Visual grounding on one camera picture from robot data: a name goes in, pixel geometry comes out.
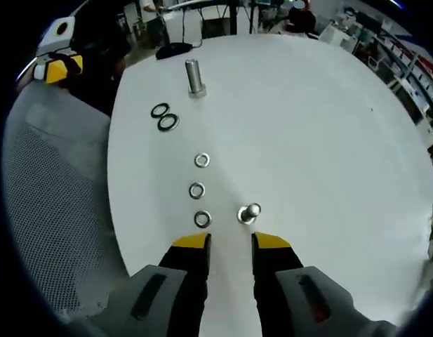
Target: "black cable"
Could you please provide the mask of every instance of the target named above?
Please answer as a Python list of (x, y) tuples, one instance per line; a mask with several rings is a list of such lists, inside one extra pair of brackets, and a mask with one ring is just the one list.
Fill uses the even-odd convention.
[[(246, 12), (246, 15), (247, 15), (247, 20), (249, 20), (249, 22), (251, 21), (251, 17), (249, 16), (249, 13), (247, 12), (247, 8), (246, 8), (246, 6), (244, 5), (244, 2), (242, 2), (242, 4), (243, 4), (243, 8), (244, 8), (244, 11)], [(253, 33), (254, 34), (257, 34), (257, 32), (256, 32), (256, 30), (255, 30), (255, 27), (252, 25), (252, 29), (253, 29)]]
[(229, 7), (229, 5), (225, 5), (224, 11), (222, 12), (222, 18), (225, 17), (225, 11), (227, 10), (228, 7)]
[(185, 7), (183, 8), (182, 15), (182, 43), (185, 42)]
[[(197, 11), (199, 12), (199, 14), (201, 15), (202, 18), (202, 30), (205, 32), (205, 19), (204, 16), (202, 15), (202, 8), (198, 8)], [(202, 46), (202, 41), (204, 40), (204, 37), (201, 35), (201, 44), (199, 44), (198, 46), (195, 46), (193, 48), (199, 48), (200, 46)]]

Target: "metal rod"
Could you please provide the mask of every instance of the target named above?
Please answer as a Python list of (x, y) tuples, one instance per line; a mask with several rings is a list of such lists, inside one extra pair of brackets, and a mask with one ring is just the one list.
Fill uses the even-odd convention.
[(405, 74), (402, 77), (402, 79), (408, 78), (410, 73), (413, 71), (414, 65), (415, 65), (416, 61), (418, 60), (418, 56), (419, 56), (418, 53), (414, 53), (413, 59), (411, 60), (411, 63), (408, 65), (408, 67), (406, 68)]
[(229, 0), (230, 35), (237, 35), (237, 4), (238, 0)]
[(255, 8), (255, 0), (251, 0), (251, 17), (249, 18), (249, 34), (252, 34), (254, 8)]
[(186, 60), (185, 68), (187, 68), (189, 91), (191, 93), (198, 93), (202, 91), (201, 72), (199, 71), (199, 63), (196, 59)]
[(200, 4), (201, 2), (212, 2), (212, 1), (213, 0), (190, 0), (190, 1), (186, 1), (186, 2), (181, 2), (180, 4), (165, 7), (165, 8), (163, 8), (163, 10), (164, 11), (174, 11), (174, 10), (180, 9), (182, 7)]

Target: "metal bolt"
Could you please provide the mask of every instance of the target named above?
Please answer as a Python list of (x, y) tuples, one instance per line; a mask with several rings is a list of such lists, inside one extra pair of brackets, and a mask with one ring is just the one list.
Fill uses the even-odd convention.
[(196, 59), (186, 60), (185, 68), (188, 75), (189, 96), (191, 98), (204, 97), (207, 94), (207, 91), (205, 84), (202, 83), (199, 63)]
[(250, 225), (261, 213), (261, 206), (259, 204), (250, 204), (243, 206), (238, 211), (238, 221), (244, 225)]

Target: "gray floor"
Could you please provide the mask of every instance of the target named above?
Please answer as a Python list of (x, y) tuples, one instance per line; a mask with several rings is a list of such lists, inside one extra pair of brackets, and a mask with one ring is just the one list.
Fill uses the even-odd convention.
[(145, 46), (140, 46), (139, 44), (137, 44), (132, 48), (132, 51), (125, 57), (126, 67), (129, 68), (130, 66), (140, 61), (143, 61), (150, 56), (155, 55), (158, 50), (158, 48), (148, 49)]

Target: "office desk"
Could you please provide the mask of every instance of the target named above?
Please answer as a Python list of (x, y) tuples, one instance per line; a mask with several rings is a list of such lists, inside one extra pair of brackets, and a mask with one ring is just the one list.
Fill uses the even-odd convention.
[[(229, 9), (224, 13), (225, 6), (209, 6), (202, 8), (202, 17), (205, 20), (212, 20), (218, 18), (230, 18)], [(249, 34), (249, 16), (251, 9), (246, 7), (238, 7), (237, 15), (237, 32), (238, 35)], [(169, 39), (171, 42), (182, 42), (182, 17), (183, 11), (177, 10), (163, 14), (166, 29), (168, 31)], [(197, 45), (202, 39), (202, 17), (197, 9), (185, 12), (185, 42)], [(255, 8), (253, 16), (253, 26), (256, 31), (258, 27), (258, 8)]]
[(411, 100), (418, 107), (418, 109), (420, 110), (420, 112), (422, 114), (426, 113), (427, 110), (429, 109), (429, 105), (428, 105), (427, 101), (417, 94), (417, 91), (408, 82), (408, 80), (406, 80), (406, 79), (400, 79), (397, 76), (395, 76), (395, 79), (400, 83), (401, 87), (407, 92), (407, 94), (409, 95), (409, 97), (411, 97)]
[[(386, 41), (383, 41), (379, 37), (374, 37), (374, 39), (382, 45), (383, 49), (385, 50), (386, 54), (388, 54), (389, 58), (391, 58), (392, 61), (394, 61), (403, 71), (405, 71), (408, 68), (408, 65), (394, 52), (393, 49), (389, 47), (389, 45), (386, 43)], [(423, 94), (424, 99), (428, 102), (429, 106), (433, 110), (433, 98), (430, 96), (430, 94), (425, 90), (423, 83), (420, 82), (419, 78), (417, 78), (414, 73), (410, 73), (409, 76), (414, 80), (416, 85), (419, 87), (419, 91)]]
[(328, 25), (319, 36), (319, 40), (332, 46), (342, 47), (349, 53), (354, 51), (354, 47), (357, 44), (356, 37), (351, 37), (348, 33), (334, 25)]
[[(197, 58), (208, 94), (188, 96)], [(180, 117), (168, 133), (151, 109)], [(207, 168), (194, 156), (208, 153)], [(353, 55), (273, 34), (218, 37), (121, 79), (109, 130), (109, 200), (130, 275), (157, 264), (178, 237), (213, 222), (202, 336), (261, 336), (251, 233), (289, 241), (353, 296), (371, 319), (394, 323), (412, 306), (427, 259), (433, 168), (395, 95)], [(188, 189), (203, 183), (193, 200)], [(243, 205), (262, 213), (250, 227)]]

